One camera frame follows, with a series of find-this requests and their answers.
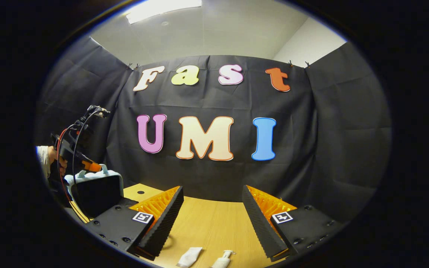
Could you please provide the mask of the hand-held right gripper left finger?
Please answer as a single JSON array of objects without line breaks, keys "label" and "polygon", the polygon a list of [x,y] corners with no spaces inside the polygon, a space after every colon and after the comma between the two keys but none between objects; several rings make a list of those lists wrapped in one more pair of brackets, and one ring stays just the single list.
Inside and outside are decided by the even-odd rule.
[{"label": "hand-held right gripper left finger", "polygon": [[153,261],[162,251],[183,202],[180,185],[141,202],[123,197],[85,226],[119,250]]}]

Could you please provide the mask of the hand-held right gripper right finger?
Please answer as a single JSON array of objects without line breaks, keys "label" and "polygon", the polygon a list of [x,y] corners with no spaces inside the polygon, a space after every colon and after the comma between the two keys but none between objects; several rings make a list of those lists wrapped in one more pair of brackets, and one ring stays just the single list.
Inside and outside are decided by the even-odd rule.
[{"label": "hand-held right gripper right finger", "polygon": [[344,222],[312,205],[295,207],[250,185],[243,186],[242,202],[271,261],[307,255],[344,229]]}]

